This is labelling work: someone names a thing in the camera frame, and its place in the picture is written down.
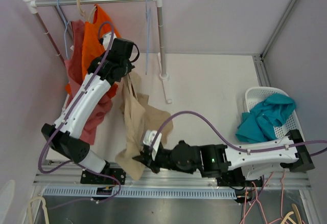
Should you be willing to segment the beige t shirt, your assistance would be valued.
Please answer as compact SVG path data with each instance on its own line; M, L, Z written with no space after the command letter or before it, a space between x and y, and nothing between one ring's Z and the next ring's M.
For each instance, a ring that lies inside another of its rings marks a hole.
M147 130L158 130L171 114L148 104L149 96L141 93L141 77L131 72L123 78L122 98L120 107L126 128L126 147L115 156L121 168L138 181L145 166L133 159L140 155L142 140Z

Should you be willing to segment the teal t shirt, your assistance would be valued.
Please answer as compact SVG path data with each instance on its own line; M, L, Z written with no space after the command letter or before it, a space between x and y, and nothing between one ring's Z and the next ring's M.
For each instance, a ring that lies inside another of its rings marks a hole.
M272 94L249 112L242 113L236 137L240 142L260 143L277 139L274 128L283 126L296 109L294 100Z

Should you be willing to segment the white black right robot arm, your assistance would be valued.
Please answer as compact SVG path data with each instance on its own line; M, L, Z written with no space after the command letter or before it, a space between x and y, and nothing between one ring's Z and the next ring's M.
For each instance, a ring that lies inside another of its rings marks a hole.
M133 159L153 173L161 169L193 174L199 171L202 178L214 178L218 186L243 190L255 182L263 186L263 176L287 169L290 172L307 172L315 168L311 156L298 130L286 136L257 144L210 144L191 146L180 140L173 149L165 149L155 141L154 133L144 136L143 148Z

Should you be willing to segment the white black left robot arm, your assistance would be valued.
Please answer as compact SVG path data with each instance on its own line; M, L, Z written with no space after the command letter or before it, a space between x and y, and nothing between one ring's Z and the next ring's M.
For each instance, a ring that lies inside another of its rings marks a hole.
M41 129L47 147L90 171L99 184L110 178L110 171L105 168L108 162L94 153L80 136L102 97L134 68L130 57L136 47L130 40L111 40L107 50L91 62L81 87L65 112L54 124L44 124Z

